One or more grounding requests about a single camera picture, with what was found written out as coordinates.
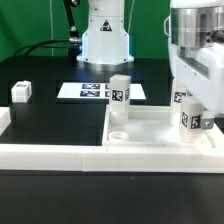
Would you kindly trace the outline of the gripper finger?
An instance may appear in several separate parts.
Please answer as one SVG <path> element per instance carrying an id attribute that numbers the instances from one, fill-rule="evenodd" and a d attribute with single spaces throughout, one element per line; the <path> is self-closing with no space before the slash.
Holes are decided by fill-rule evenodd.
<path id="1" fill-rule="evenodd" d="M 214 127 L 215 116 L 210 111 L 204 111 L 201 119 L 201 128 L 203 130 L 209 130 Z"/>

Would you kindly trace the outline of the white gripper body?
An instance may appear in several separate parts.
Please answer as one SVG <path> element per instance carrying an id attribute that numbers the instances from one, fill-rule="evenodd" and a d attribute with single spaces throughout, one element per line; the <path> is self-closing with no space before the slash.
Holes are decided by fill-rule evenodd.
<path id="1" fill-rule="evenodd" d="M 182 58 L 180 48 L 169 44 L 173 77 L 214 115 L 224 114 L 224 44 L 200 48 L 195 58 Z"/>

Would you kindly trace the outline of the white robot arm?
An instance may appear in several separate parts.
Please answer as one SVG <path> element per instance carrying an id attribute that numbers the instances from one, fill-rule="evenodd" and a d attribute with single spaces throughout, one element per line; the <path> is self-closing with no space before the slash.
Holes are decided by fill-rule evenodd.
<path id="1" fill-rule="evenodd" d="M 124 29 L 125 0 L 88 0 L 80 65 L 110 70 L 134 61 Z M 171 74 L 212 118 L 224 116 L 224 0 L 170 0 L 166 20 L 139 18 L 154 41 L 167 36 Z"/>

